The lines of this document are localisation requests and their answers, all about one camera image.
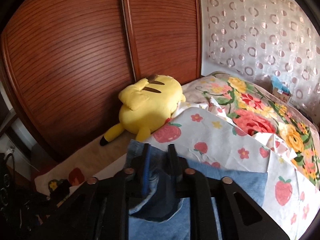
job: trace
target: floral blanket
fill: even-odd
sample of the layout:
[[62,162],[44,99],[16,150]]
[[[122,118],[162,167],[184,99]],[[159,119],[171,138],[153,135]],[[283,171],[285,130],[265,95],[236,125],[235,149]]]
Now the floral blanket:
[[263,88],[222,72],[183,86],[188,102],[210,103],[214,98],[234,124],[249,135],[275,133],[297,154],[292,163],[317,188],[319,134],[299,111],[281,102]]

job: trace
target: wooden door panel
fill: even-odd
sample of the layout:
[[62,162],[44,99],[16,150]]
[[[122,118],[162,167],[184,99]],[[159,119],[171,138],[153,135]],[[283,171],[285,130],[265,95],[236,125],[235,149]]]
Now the wooden door panel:
[[134,82],[120,4],[25,0],[1,35],[12,100],[62,159],[118,122]]
[[198,0],[127,2],[130,7],[125,9],[131,20],[127,19],[129,40],[131,47],[135,46],[131,50],[136,58],[133,63],[137,79],[157,73],[170,75],[185,84],[198,78],[201,49]]

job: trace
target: black ear tip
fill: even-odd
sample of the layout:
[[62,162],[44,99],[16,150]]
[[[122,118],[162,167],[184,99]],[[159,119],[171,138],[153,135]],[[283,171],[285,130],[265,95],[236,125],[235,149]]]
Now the black ear tip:
[[100,140],[100,145],[101,146],[105,146],[105,145],[107,145],[109,142],[105,139],[105,137],[104,136],[102,136],[102,138],[101,138],[101,140]]

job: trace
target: pikachu plush toy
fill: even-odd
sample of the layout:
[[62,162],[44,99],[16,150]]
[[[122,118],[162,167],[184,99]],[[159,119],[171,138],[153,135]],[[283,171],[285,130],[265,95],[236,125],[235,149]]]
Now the pikachu plush toy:
[[136,134],[137,141],[144,141],[152,132],[164,125],[180,101],[186,101],[178,81],[169,76],[152,75],[126,87],[119,93],[123,103],[119,123],[101,138],[104,146],[124,130]]

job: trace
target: electrical outlet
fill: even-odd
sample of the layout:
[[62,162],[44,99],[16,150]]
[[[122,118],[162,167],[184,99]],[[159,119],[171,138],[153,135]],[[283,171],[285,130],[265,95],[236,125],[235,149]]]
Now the electrical outlet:
[[11,140],[8,140],[8,142],[7,142],[6,151],[9,149],[15,149],[15,145],[13,144],[13,142]]

